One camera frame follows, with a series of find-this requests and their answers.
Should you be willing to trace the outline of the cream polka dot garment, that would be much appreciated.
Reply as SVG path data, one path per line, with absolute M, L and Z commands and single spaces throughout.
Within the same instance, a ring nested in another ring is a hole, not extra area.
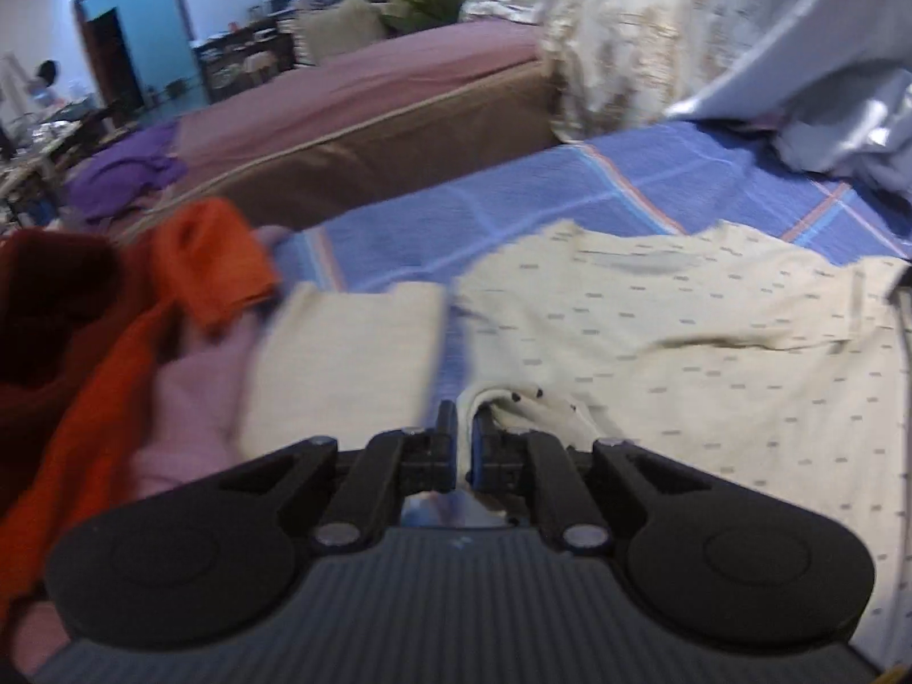
M 731 222 L 638 238 L 557 222 L 458 279 L 459 414 L 488 408 L 581 449 L 619 438 L 839 520 L 877 569 L 856 647 L 904 664 L 906 268 L 835 264 Z

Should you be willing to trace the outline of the pink knit garment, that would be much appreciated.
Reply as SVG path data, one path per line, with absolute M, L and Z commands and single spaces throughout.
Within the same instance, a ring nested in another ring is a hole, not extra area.
M 275 233 L 252 231 L 269 253 Z M 182 325 L 154 376 L 150 423 L 128 462 L 127 495 L 116 507 L 237 463 L 232 435 L 250 355 L 260 337 L 260 309 L 274 298 L 278 286 L 218 335 L 202 333 L 192 323 Z M 34 595 L 11 612 L 2 608 L 3 658 L 27 669 L 40 667 L 67 642 L 42 579 Z

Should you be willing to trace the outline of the cream fleece garment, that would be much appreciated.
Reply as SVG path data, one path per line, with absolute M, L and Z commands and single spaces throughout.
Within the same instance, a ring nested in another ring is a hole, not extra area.
M 374 435 L 423 425 L 446 321 L 439 284 L 380 294 L 297 284 L 256 349 L 238 452 L 252 460 L 320 435 L 360 449 Z

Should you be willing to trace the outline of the dark red knit sweater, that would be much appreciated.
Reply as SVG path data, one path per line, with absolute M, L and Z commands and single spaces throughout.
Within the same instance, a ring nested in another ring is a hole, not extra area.
M 2 510 L 117 338 L 154 303 L 152 248 L 26 229 L 2 244 Z

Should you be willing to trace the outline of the orange knit garment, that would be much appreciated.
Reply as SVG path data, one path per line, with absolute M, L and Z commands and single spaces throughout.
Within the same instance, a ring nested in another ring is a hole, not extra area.
M 128 462 L 150 423 L 154 376 L 182 325 L 218 335 L 278 286 L 269 253 L 225 199 L 185 205 L 128 246 L 141 241 L 152 248 L 152 307 L 94 369 L 52 434 L 34 480 L 2 510 L 5 612 L 34 595 L 65 531 L 125 499 Z

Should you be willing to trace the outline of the purple cloth on bed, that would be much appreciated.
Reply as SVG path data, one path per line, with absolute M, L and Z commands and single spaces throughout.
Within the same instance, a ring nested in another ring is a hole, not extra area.
M 167 189 L 187 174 L 174 147 L 176 120 L 142 128 L 90 157 L 65 182 L 65 200 L 87 224 L 115 219 L 147 192 Z

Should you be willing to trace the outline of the blue plaid bed sheet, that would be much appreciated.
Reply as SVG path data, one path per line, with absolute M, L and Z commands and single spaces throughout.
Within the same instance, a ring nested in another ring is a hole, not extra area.
M 561 221 L 623 238 L 683 237 L 731 222 L 835 264 L 887 256 L 907 266 L 910 247 L 909 215 L 858 185 L 791 173 L 750 139 L 671 124 L 560 146 L 350 211 L 298 231 L 276 259 L 287 296 L 300 283 L 345 294 L 442 286 L 447 321 L 429 408 L 462 396 L 469 381 L 458 279 Z

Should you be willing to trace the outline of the mauve bed with brown base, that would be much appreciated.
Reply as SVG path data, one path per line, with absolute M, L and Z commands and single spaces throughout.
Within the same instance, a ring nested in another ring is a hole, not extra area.
M 287 71 L 182 116 L 187 173 L 113 222 L 127 241 L 221 196 L 252 226 L 302 230 L 555 145 L 533 25 L 487 19 Z

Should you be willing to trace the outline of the dark low sideboard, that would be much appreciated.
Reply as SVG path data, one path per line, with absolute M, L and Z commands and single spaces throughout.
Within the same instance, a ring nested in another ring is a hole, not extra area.
M 202 88 L 211 104 L 271 82 L 295 68 L 287 19 L 267 17 L 192 46 Z

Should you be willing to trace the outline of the light grey blanket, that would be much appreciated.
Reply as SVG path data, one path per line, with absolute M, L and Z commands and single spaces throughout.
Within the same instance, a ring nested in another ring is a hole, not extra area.
M 768 120 L 788 167 L 910 194 L 910 0 L 759 0 L 758 38 L 677 119 Z

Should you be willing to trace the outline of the beige cushion chair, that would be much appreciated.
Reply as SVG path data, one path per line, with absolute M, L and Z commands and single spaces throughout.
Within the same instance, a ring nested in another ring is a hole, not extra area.
M 295 62 L 317 67 L 386 39 L 382 13 L 367 0 L 343 0 L 319 11 L 300 9 L 292 20 Z

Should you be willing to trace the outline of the floral beige duvet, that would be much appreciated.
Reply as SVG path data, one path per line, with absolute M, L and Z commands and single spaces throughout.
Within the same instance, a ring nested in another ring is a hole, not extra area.
M 764 0 L 467 0 L 461 17 L 538 28 L 563 142 L 654 124 L 759 40 Z

